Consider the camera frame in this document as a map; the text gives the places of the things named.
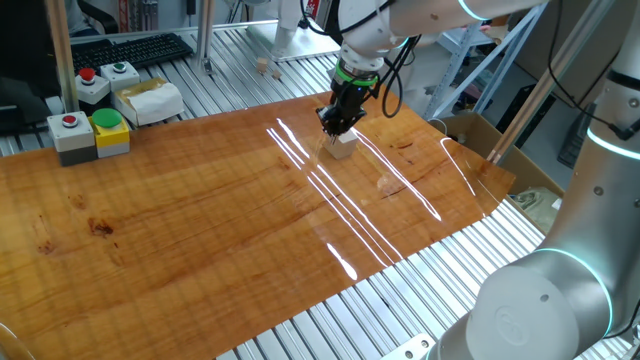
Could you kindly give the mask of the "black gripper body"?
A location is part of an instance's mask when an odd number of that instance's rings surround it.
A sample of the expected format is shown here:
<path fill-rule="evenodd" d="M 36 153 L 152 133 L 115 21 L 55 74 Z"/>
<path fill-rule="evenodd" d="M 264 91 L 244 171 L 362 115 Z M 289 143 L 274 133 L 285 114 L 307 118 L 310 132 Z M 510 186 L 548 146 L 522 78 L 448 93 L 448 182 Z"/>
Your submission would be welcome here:
<path fill-rule="evenodd" d="M 355 85 L 350 82 L 331 83 L 333 94 L 327 118 L 332 121 L 358 121 L 366 112 L 362 108 L 364 98 L 369 94 L 369 87 Z"/>

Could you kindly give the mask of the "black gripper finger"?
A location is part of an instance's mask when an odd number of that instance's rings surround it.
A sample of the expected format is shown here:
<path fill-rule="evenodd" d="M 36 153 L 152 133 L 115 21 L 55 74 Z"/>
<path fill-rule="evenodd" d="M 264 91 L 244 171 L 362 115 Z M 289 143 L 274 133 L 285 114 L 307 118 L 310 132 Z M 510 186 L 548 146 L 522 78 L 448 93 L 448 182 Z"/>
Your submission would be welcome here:
<path fill-rule="evenodd" d="M 328 136 L 337 134 L 337 126 L 339 125 L 339 116 L 334 105 L 327 105 L 316 109 L 316 114 L 320 120 L 323 132 Z"/>
<path fill-rule="evenodd" d="M 348 132 L 365 115 L 366 112 L 364 110 L 361 110 L 352 116 L 344 115 L 338 123 L 338 135 Z"/>

